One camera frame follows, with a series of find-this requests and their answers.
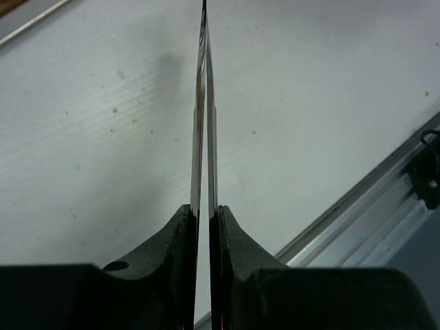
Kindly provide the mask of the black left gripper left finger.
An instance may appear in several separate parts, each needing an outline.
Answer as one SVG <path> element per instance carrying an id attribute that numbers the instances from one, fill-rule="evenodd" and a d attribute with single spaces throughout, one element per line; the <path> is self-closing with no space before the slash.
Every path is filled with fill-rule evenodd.
<path id="1" fill-rule="evenodd" d="M 179 207 L 151 238 L 104 267 L 1 268 L 2 329 L 192 329 L 197 222 Z"/>

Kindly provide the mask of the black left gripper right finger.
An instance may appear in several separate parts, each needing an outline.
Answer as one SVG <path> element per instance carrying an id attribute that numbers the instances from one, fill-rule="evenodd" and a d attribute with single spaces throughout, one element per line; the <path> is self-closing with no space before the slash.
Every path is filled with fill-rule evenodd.
<path id="1" fill-rule="evenodd" d="M 289 267 L 227 206 L 209 222 L 213 329 L 435 329 L 417 286 L 387 268 Z"/>

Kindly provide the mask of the metal kitchen tongs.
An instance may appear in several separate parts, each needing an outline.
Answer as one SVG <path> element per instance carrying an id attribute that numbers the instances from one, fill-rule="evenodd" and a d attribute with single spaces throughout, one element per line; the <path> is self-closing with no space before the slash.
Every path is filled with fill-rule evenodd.
<path id="1" fill-rule="evenodd" d="M 190 184 L 190 207 L 197 220 L 200 220 L 204 138 L 207 138 L 208 162 L 211 328 L 222 329 L 223 321 L 220 288 L 221 255 L 217 170 L 217 108 L 215 105 L 212 48 L 206 1 L 201 2 L 201 23 L 197 56 L 195 110 L 192 136 L 192 173 Z"/>

